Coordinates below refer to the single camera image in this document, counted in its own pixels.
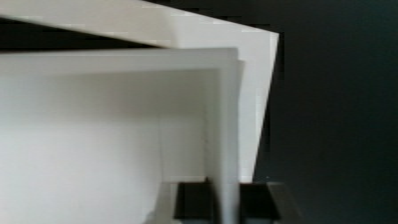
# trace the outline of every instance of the dark background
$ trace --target dark background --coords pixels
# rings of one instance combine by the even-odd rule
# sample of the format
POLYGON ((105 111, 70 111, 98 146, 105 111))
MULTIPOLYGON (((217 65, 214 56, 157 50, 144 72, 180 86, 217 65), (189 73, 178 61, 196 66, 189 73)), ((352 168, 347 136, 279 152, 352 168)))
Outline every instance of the dark background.
MULTIPOLYGON (((398 2, 153 2, 281 33, 254 180, 288 184, 310 224, 398 223, 398 2)), ((137 47, 13 27, 4 51, 137 47)))

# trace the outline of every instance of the white panel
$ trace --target white panel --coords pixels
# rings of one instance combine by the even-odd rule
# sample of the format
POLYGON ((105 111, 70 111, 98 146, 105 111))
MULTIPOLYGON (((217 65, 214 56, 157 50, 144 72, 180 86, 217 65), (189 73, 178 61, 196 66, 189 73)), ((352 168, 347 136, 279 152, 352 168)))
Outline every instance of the white panel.
POLYGON ((253 181, 278 33, 139 0, 2 0, 0 15, 169 48, 235 47, 240 90, 240 181, 253 181))
POLYGON ((233 49, 0 55, 0 221, 150 224, 208 175, 235 224, 237 118, 233 49))

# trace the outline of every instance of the white board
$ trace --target white board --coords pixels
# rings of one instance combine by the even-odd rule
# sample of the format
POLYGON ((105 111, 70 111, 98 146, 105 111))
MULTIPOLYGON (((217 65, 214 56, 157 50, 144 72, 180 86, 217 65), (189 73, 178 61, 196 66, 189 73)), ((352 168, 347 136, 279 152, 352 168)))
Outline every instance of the white board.
POLYGON ((2 0, 0 16, 167 48, 239 49, 240 181, 251 182, 278 33, 139 0, 2 0))
POLYGON ((237 223, 239 85, 235 49, 0 55, 0 223, 171 223, 207 176, 237 223))

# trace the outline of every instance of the white cardboard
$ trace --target white cardboard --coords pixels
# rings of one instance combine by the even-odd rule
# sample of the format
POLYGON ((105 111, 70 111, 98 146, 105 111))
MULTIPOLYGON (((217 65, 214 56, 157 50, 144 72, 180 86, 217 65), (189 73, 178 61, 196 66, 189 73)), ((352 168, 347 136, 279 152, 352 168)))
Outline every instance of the white cardboard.
POLYGON ((237 47, 240 87, 240 181, 253 181, 276 59, 278 33, 139 0, 2 0, 0 15, 169 48, 237 47))
POLYGON ((235 49, 0 55, 0 223, 171 223, 175 183, 208 176, 237 224, 237 59, 235 49))

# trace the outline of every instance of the white surface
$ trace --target white surface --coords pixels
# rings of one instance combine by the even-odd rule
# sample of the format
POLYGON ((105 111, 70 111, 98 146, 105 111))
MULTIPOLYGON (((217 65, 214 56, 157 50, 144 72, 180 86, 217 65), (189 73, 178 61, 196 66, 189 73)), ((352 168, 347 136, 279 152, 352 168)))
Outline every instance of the white surface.
POLYGON ((0 55, 0 223, 171 223, 210 176, 235 224, 237 118, 235 49, 0 55))
POLYGON ((253 181, 278 33, 139 0, 2 0, 0 15, 169 48, 237 47, 240 88, 240 181, 253 181))

